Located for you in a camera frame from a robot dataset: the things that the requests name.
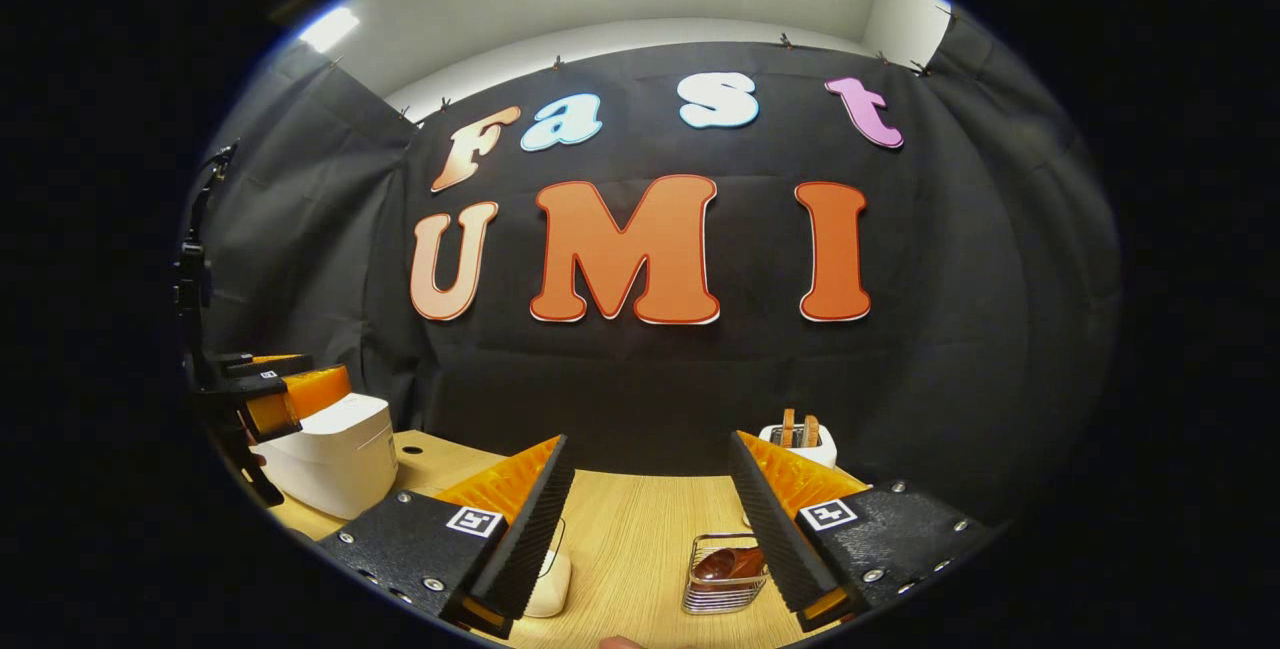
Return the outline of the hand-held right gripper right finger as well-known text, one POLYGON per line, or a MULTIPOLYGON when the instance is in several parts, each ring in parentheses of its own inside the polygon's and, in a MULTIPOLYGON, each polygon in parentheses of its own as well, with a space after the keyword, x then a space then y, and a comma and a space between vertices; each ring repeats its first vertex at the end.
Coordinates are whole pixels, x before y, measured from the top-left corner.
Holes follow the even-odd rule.
POLYGON ((902 602, 991 541, 991 529, 914 483, 867 484, 787 448, 730 437, 730 476, 800 629, 902 602))

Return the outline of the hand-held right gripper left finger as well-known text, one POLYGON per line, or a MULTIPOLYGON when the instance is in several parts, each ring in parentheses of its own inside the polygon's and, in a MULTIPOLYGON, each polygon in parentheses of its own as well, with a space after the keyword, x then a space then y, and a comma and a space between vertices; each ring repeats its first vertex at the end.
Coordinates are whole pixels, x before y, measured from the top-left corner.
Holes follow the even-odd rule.
POLYGON ((507 639, 575 479, 567 444, 550 438, 434 497, 393 492, 317 545, 411 611, 507 639))

